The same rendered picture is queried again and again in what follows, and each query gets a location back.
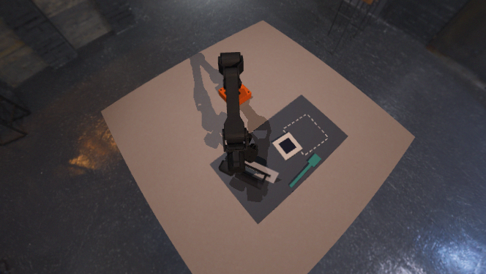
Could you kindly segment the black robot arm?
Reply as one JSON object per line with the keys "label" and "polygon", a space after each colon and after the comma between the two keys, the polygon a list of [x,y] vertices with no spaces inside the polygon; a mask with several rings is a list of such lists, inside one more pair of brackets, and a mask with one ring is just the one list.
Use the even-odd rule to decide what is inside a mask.
{"label": "black robot arm", "polygon": [[[244,172],[245,161],[252,163],[258,155],[258,145],[249,145],[249,132],[240,117],[239,89],[242,82],[239,76],[244,71],[244,60],[240,55],[240,52],[228,52],[220,53],[218,56],[219,72],[224,76],[223,89],[225,89],[227,105],[227,119],[222,129],[223,149],[224,152],[228,152],[230,173]],[[244,139],[245,144],[243,144]]]}

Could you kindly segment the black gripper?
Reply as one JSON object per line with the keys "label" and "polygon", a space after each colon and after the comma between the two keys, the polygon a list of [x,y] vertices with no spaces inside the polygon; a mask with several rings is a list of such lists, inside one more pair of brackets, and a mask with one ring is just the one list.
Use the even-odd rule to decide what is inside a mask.
{"label": "black gripper", "polygon": [[[252,135],[249,133],[249,143],[250,143],[251,140],[252,140]],[[228,155],[226,156],[225,160],[222,160],[218,169],[219,169],[219,171],[221,171],[224,174],[227,174],[230,177],[232,177],[234,175],[234,173],[228,172]]]}

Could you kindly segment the beige square tile with dark centre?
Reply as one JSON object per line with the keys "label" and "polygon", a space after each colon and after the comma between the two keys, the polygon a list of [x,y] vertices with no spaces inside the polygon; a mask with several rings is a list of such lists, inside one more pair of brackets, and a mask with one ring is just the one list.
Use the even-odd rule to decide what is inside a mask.
{"label": "beige square tile with dark centre", "polygon": [[303,149],[289,132],[274,141],[273,145],[282,155],[284,160],[289,159]]}

